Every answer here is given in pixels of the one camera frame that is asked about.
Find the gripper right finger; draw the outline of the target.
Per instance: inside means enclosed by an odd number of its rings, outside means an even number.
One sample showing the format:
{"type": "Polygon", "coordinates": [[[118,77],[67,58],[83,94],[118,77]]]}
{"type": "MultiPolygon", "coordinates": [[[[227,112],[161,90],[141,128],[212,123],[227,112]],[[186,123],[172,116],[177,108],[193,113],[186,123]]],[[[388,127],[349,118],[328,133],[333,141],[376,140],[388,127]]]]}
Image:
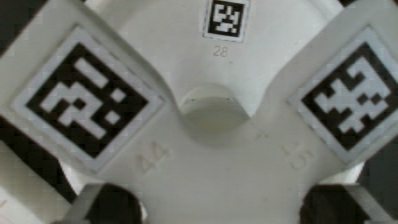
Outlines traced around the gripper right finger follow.
{"type": "Polygon", "coordinates": [[[317,184],[301,199],[298,224],[398,224],[398,213],[358,184],[317,184]]]}

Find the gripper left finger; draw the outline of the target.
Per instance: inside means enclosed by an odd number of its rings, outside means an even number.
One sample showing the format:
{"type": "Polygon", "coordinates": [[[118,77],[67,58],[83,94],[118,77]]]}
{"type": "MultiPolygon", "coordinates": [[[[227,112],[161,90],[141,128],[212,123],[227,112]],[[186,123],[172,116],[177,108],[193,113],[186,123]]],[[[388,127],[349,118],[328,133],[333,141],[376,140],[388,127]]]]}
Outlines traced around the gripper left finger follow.
{"type": "Polygon", "coordinates": [[[141,224],[140,203],[117,185],[86,184],[54,224],[141,224]]]}

